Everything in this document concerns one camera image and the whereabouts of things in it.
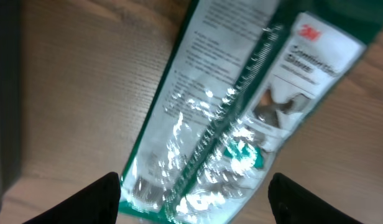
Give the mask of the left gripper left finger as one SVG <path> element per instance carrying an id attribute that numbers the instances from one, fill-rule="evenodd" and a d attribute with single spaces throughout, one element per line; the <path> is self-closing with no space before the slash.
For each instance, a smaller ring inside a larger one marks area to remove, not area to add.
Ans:
<path id="1" fill-rule="evenodd" d="M 115 224 L 120 196 L 119 176 L 109 172 L 25 224 Z"/>

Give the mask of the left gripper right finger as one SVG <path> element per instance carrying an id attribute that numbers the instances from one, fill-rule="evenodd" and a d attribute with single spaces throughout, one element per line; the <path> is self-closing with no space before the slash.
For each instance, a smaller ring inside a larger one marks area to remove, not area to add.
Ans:
<path id="1" fill-rule="evenodd" d="M 277 224 L 361 224 L 280 172 L 270 181 L 268 199 Z"/>

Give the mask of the green 3M gloves package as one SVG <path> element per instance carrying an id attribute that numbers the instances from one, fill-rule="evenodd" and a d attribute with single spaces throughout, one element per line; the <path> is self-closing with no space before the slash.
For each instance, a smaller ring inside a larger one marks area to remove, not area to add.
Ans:
<path id="1" fill-rule="evenodd" d="M 121 175 L 119 211 L 229 223 L 383 28 L 383 1 L 192 1 Z"/>

